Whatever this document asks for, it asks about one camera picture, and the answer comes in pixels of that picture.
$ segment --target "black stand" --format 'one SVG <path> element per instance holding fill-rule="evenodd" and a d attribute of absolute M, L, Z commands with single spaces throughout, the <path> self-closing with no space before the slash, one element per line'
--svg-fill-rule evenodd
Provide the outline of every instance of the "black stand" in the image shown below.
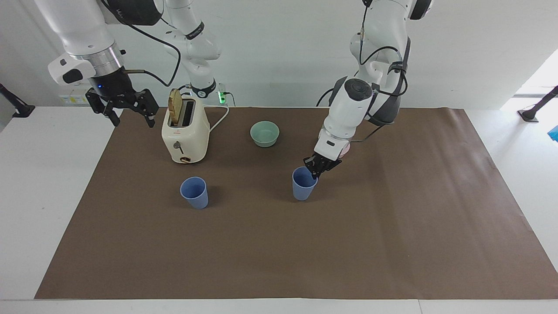
<path fill-rule="evenodd" d="M 538 102 L 532 109 L 529 110 L 519 110 L 517 113 L 523 118 L 525 122 L 538 122 L 535 115 L 537 112 L 544 107 L 549 101 L 558 95 L 558 86 L 556 86 L 550 93 L 544 96 L 541 101 Z"/>
<path fill-rule="evenodd" d="M 27 118 L 35 109 L 35 106 L 27 104 L 10 92 L 2 84 L 0 84 L 0 94 L 4 95 L 4 97 L 6 97 L 6 99 L 8 99 L 8 101 L 16 108 L 16 113 L 12 115 L 14 118 Z"/>

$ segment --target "white table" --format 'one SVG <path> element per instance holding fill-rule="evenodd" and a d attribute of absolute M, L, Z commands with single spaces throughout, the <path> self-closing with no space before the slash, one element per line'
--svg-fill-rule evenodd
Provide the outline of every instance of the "white table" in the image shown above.
<path fill-rule="evenodd" d="M 558 145 L 546 134 L 549 124 L 503 111 L 467 113 L 556 268 Z M 558 312 L 558 300 L 31 300 L 112 131 L 90 108 L 38 107 L 0 132 L 0 314 Z"/>

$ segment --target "power cord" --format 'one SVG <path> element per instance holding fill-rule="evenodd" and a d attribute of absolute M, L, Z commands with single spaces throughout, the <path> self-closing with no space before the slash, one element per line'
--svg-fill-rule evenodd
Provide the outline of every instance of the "power cord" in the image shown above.
<path fill-rule="evenodd" d="M 360 65 L 364 65 L 366 62 L 368 62 L 368 61 L 372 58 L 373 55 L 377 54 L 378 52 L 380 52 L 380 51 L 382 51 L 382 50 L 391 49 L 391 50 L 393 50 L 393 51 L 395 51 L 395 52 L 397 52 L 397 53 L 399 52 L 399 50 L 397 50 L 397 48 L 395 48 L 395 47 L 393 47 L 393 46 L 384 46 L 384 47 L 381 47 L 381 48 L 376 49 L 373 53 L 370 54 L 370 56 L 368 56 L 368 58 L 366 58 L 365 61 L 362 61 L 362 48 L 363 48 L 363 45 L 364 45 L 364 24 L 366 23 L 366 14 L 367 14 L 367 12 L 368 12 L 368 8 L 369 8 L 369 6 L 370 6 L 371 3 L 372 3 L 372 1 L 365 3 L 366 8 L 364 8 L 364 17 L 362 18 L 362 26 L 361 26 L 361 28 L 360 28 L 360 51 L 359 51 L 359 60 L 358 60 Z M 384 91 L 378 89 L 378 93 L 384 94 L 384 95 L 388 95 L 388 96 L 393 96 L 393 97 L 402 96 L 403 94 L 405 94 L 405 93 L 407 92 L 407 90 L 408 90 L 408 88 L 409 88 L 408 81 L 407 81 L 407 77 L 405 76 L 405 70 L 401 70 L 399 80 L 400 80 L 400 81 L 403 80 L 403 82 L 405 83 L 405 89 L 403 90 L 403 92 L 401 92 L 401 93 L 399 93 L 399 94 L 394 94 L 393 92 L 392 92 L 392 93 L 388 93 L 388 92 L 384 92 Z"/>
<path fill-rule="evenodd" d="M 120 15 L 118 14 L 118 12 L 114 11 L 114 10 L 108 5 L 108 3 L 106 2 L 106 0 L 100 0 L 100 1 L 101 1 L 101 3 L 105 6 L 105 8 L 107 8 L 107 10 L 109 10 L 109 11 L 116 17 L 116 19 L 117 19 L 120 23 L 122 23 L 122 24 L 124 24 L 124 25 L 127 25 L 127 26 L 130 27 L 131 29 L 133 29 L 133 30 L 139 32 L 140 34 L 142 34 L 142 35 L 144 35 L 144 36 L 147 36 L 147 37 L 151 38 L 152 40 L 155 40 L 155 41 L 157 41 L 157 42 L 160 42 L 160 43 L 162 43 L 163 45 L 169 46 L 170 48 L 173 48 L 174 50 L 176 50 L 176 52 L 178 53 L 178 59 L 177 59 L 176 67 L 175 67 L 175 70 L 174 70 L 174 72 L 173 72 L 173 74 L 172 74 L 171 80 L 170 80 L 168 83 L 165 83 L 160 77 L 158 77 L 158 76 L 156 76 L 155 74 L 153 74 L 153 73 L 151 73 L 151 72 L 149 72 L 149 71 L 146 71 L 146 70 L 130 70 L 130 71 L 127 71 L 127 73 L 131 73 L 131 74 L 140 73 L 140 74 L 147 74 L 147 75 L 150 75 L 150 76 L 152 76 L 153 78 L 155 78 L 157 81 L 159 81 L 161 84 L 163 84 L 165 87 L 170 87 L 170 85 L 171 85 L 172 82 L 174 81 L 174 79 L 175 79 L 175 77 L 176 77 L 176 73 L 178 72 L 178 69 L 179 69 L 179 67 L 180 67 L 180 60 L 181 60 L 181 58 L 182 58 L 182 55 L 180 54 L 180 50 L 179 50 L 177 47 L 175 47 L 174 45 L 169 44 L 168 42 L 166 42 L 166 41 L 164 41 L 164 40 L 161 40 L 161 39 L 159 39 L 159 38 L 157 38 L 157 37 L 155 37 L 155 36 L 153 36 L 153 35 L 151 35 L 151 34 L 148 34 L 148 33 L 144 32 L 144 31 L 140 30 L 140 29 L 137 28 L 136 26 L 134 26 L 134 25 L 128 23 L 127 21 L 125 21 L 124 19 L 122 19 L 122 18 L 120 17 Z"/>
<path fill-rule="evenodd" d="M 372 133 L 368 134 L 368 136 L 365 137 L 363 140 L 360 140 L 360 141 L 351 141 L 351 143 L 363 143 L 363 142 L 365 142 L 365 141 L 368 140 L 372 135 L 374 135 L 374 134 L 375 134 L 376 132 L 378 132 L 381 128 L 383 128 L 384 126 L 385 126 L 385 125 L 378 126 L 374 131 L 372 131 Z"/>
<path fill-rule="evenodd" d="M 182 85 L 181 87 L 178 87 L 178 90 L 181 91 L 181 90 L 183 90 L 184 88 L 192 88 L 192 85 L 191 85 L 191 84 L 184 84 L 184 85 Z"/>
<path fill-rule="evenodd" d="M 225 112 L 225 114 L 221 117 L 221 119 L 219 119 L 219 121 L 217 121 L 210 129 L 209 129 L 209 133 L 211 133 L 218 125 L 219 123 L 221 123 L 221 121 L 223 121 L 228 115 L 229 115 L 229 111 L 230 108 L 229 106 L 213 106 L 210 104 L 205 104 L 204 107 L 210 107 L 210 108 L 226 108 L 227 112 Z"/>
<path fill-rule="evenodd" d="M 320 97 L 320 100 L 318 100 L 318 103 L 316 104 L 316 107 L 320 107 L 321 101 L 324 99 L 324 97 L 325 97 L 327 94 L 329 94 L 329 93 L 331 93 L 331 92 L 333 92 L 333 88 L 332 88 L 332 89 L 328 89 L 328 91 L 325 92 L 325 93 Z"/>
<path fill-rule="evenodd" d="M 178 28 L 174 27 L 172 24 L 170 24 L 170 23 L 168 23 L 167 21 L 165 21 L 165 19 L 162 18 L 162 17 L 161 17 L 161 21 L 163 21 L 163 23 L 169 25 L 170 27 L 172 27 L 172 28 L 174 28 L 174 29 L 178 29 Z"/>
<path fill-rule="evenodd" d="M 236 107 L 237 106 L 237 102 L 234 100 L 234 95 L 231 92 L 224 92 L 223 95 L 230 95 L 231 97 L 233 97 L 233 105 Z"/>

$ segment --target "blue cup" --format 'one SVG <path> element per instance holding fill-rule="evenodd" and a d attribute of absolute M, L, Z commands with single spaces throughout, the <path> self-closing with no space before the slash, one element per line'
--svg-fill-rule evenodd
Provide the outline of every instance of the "blue cup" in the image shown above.
<path fill-rule="evenodd" d="M 182 182 L 180 195 L 197 210 L 204 209 L 209 203 L 208 186 L 200 177 L 191 177 Z"/>
<path fill-rule="evenodd" d="M 292 172 L 292 195 L 299 201 L 308 199 L 318 179 L 312 178 L 312 173 L 306 167 L 296 168 Z"/>
<path fill-rule="evenodd" d="M 558 142 L 558 126 L 556 126 L 552 131 L 549 132 L 549 136 L 551 139 Z"/>

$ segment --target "electrical outlet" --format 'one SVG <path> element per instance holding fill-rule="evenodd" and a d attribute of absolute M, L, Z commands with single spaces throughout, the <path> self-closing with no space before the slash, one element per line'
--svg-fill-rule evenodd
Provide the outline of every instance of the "electrical outlet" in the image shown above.
<path fill-rule="evenodd" d="M 70 102 L 75 105 L 89 105 L 85 93 L 88 89 L 75 89 L 70 94 Z"/>
<path fill-rule="evenodd" d="M 70 90 L 62 90 L 58 92 L 58 97 L 60 98 L 60 100 L 62 101 L 62 105 L 70 105 L 71 104 L 71 100 L 70 100 L 70 95 L 73 92 L 72 89 Z"/>

